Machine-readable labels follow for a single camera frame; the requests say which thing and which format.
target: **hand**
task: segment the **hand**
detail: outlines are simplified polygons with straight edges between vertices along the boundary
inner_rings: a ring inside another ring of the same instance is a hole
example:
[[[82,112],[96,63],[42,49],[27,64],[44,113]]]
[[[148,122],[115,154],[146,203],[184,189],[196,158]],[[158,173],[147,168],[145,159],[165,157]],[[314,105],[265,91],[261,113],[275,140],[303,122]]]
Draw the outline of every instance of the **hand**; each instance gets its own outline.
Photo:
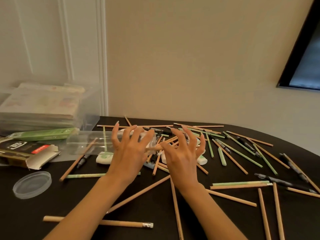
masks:
[[[160,145],[164,149],[167,160],[168,170],[174,185],[183,193],[192,187],[198,187],[197,178],[197,159],[205,151],[206,141],[203,134],[200,137],[200,147],[197,149],[197,138],[185,126],[182,129],[190,138],[189,145],[187,144],[184,134],[178,129],[172,128],[171,131],[178,137],[179,146],[177,149],[166,142],[161,142]]]
[[[136,178],[138,172],[142,168],[143,164],[147,160],[147,153],[145,148],[151,141],[154,130],[149,130],[145,137],[138,142],[140,133],[144,132],[144,129],[136,125],[126,128],[122,135],[122,140],[118,140],[119,123],[117,123],[111,135],[111,140],[114,148],[114,154],[106,176],[115,177],[121,180],[128,186]]]

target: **clear plastic jar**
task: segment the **clear plastic jar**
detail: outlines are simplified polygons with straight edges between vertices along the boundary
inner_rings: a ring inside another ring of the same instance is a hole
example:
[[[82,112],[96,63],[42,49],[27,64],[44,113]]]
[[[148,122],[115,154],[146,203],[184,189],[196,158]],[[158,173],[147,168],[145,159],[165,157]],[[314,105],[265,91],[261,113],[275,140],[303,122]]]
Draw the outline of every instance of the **clear plastic jar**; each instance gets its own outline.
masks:
[[[118,139],[121,141],[123,132],[118,132]],[[140,134],[138,141],[140,141],[146,132]],[[154,147],[156,145],[156,135],[150,141],[147,147]],[[100,153],[108,154],[114,152],[111,131],[74,131],[66,140],[65,150],[72,155],[99,155]]]

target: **tabletop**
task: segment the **tabletop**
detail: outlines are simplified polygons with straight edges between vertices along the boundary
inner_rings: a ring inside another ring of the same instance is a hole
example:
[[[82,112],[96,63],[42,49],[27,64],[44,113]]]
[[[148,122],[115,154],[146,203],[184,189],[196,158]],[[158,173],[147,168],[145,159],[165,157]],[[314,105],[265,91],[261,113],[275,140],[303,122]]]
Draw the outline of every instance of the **tabletop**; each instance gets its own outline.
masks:
[[[127,125],[125,118],[118,117],[101,117],[98,125],[114,125],[118,120],[120,121],[120,125]],[[133,125],[172,125],[173,122],[185,125],[205,124],[184,121],[131,118],[129,118],[129,120]],[[259,145],[276,157],[278,157],[279,153],[286,153],[316,185],[320,186],[320,157],[314,153],[282,139],[252,129],[226,124],[221,128],[209,129],[218,132],[232,131],[273,144],[273,147],[263,144]],[[93,130],[99,131],[102,130],[102,128],[95,127]],[[222,141],[226,142],[246,156],[252,156],[234,141],[231,141],[230,139],[222,139]],[[232,153],[234,159],[249,173],[248,175],[245,175],[227,157],[227,166],[224,167],[221,165],[217,146],[212,142],[211,145],[214,158],[211,158],[209,147],[206,145],[206,152],[204,156],[208,159],[208,162],[203,165],[209,174],[206,175],[201,170],[197,169],[198,181],[203,184],[206,189],[209,189],[212,183],[258,181],[259,179],[254,175],[254,173],[262,173],[271,177],[274,176],[266,163],[258,157],[255,157],[254,159],[258,163],[262,164],[263,168],[257,167],[238,154]],[[274,159],[267,155],[265,156],[278,172],[278,176],[275,176],[276,178],[304,185],[312,189],[311,186],[300,180],[293,170],[286,169]],[[90,156],[86,164],[80,169],[76,169],[73,173],[105,173],[109,166],[97,164],[95,162],[95,158],[96,156]],[[60,182],[59,178],[72,163],[73,161],[61,161],[47,163],[43,166],[41,170],[49,172],[52,176],[51,186],[42,194],[34,198],[24,200],[16,198],[12,188],[20,178],[35,172],[35,170],[11,166],[0,167],[1,239],[40,240],[57,225],[57,223],[54,222],[43,222],[42,219],[45,215],[66,216],[81,201],[81,199],[96,183],[98,178],[65,179],[64,182]],[[137,176],[133,183],[127,187],[115,204],[167,175],[168,173],[162,170],[157,170],[157,174],[152,176],[152,170],[147,167],[143,167],[141,169],[141,175]],[[217,191],[257,203],[258,207],[252,207],[229,199],[212,196],[227,216],[249,240],[265,239],[257,188],[222,189]],[[176,193],[184,239],[206,239],[205,233],[196,216],[178,190],[176,190]],[[262,187],[262,193],[266,206],[271,237],[273,240],[277,240],[279,239],[279,234],[272,187]],[[319,239],[320,199],[288,191],[282,186],[278,186],[278,194],[286,240]],[[112,213],[107,214],[104,219],[153,222],[154,228],[146,229],[98,226],[92,239],[179,239],[169,180],[142,194]]]

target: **round lid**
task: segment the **round lid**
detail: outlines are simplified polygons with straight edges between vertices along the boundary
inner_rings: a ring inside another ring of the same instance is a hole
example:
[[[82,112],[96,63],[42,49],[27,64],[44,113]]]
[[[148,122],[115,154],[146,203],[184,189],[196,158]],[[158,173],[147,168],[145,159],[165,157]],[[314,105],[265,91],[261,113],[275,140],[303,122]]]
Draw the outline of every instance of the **round lid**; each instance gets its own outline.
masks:
[[[48,172],[30,173],[19,179],[13,187],[13,192],[20,199],[29,199],[45,192],[51,185],[52,179]]]

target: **red label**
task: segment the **red label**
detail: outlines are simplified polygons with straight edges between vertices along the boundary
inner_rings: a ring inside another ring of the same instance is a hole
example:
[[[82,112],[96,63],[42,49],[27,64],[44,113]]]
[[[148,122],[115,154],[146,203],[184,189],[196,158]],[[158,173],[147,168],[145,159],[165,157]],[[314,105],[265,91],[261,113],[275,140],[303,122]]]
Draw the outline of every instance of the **red label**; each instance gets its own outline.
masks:
[[[37,149],[35,149],[34,151],[32,151],[32,154],[37,154],[38,152],[41,152],[42,150],[46,149],[47,147],[49,147],[50,145],[42,145],[40,147],[38,147]]]

